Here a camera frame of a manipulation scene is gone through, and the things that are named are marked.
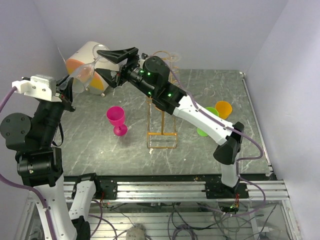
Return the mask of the clear round wine glass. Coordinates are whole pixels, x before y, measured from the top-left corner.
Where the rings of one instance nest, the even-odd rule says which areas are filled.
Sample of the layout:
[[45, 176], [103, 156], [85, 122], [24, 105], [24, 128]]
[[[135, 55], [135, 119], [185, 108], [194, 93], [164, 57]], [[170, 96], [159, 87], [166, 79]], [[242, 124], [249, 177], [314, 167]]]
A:
[[176, 62], [178, 62], [178, 61], [180, 61], [181, 60], [181, 55], [179, 54], [179, 53], [177, 53], [177, 52], [170, 52], [169, 53], [169, 57], [168, 57], [168, 61], [170, 62], [170, 63], [176, 63]]

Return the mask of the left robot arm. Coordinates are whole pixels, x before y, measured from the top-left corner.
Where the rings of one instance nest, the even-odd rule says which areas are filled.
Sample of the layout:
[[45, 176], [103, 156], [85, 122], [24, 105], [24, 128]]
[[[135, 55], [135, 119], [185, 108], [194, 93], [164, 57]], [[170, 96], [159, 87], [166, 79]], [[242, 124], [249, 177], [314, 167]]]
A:
[[72, 190], [72, 205], [67, 206], [64, 194], [62, 150], [54, 142], [62, 132], [61, 118], [65, 111], [73, 112], [73, 79], [56, 80], [45, 75], [33, 75], [14, 81], [3, 99], [4, 107], [13, 93], [38, 100], [34, 115], [12, 113], [0, 125], [0, 133], [8, 149], [15, 151], [17, 172], [22, 184], [4, 177], [0, 180], [14, 188], [28, 190], [34, 201], [47, 240], [88, 240], [88, 222], [93, 199], [102, 193], [96, 173], [78, 176]]

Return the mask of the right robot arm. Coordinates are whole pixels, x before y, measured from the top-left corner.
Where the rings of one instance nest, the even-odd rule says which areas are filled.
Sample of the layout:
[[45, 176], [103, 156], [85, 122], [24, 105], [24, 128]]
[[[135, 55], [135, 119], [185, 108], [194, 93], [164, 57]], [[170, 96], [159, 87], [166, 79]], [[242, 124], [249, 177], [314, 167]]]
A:
[[244, 125], [226, 121], [198, 105], [190, 93], [169, 81], [171, 70], [158, 56], [140, 59], [136, 47], [100, 49], [97, 54], [113, 64], [126, 62], [118, 71], [95, 69], [110, 87], [131, 83], [151, 98], [159, 110], [189, 122], [217, 143], [213, 157], [221, 164], [220, 192], [226, 198], [233, 197], [238, 192], [240, 181], [236, 160], [243, 141]]

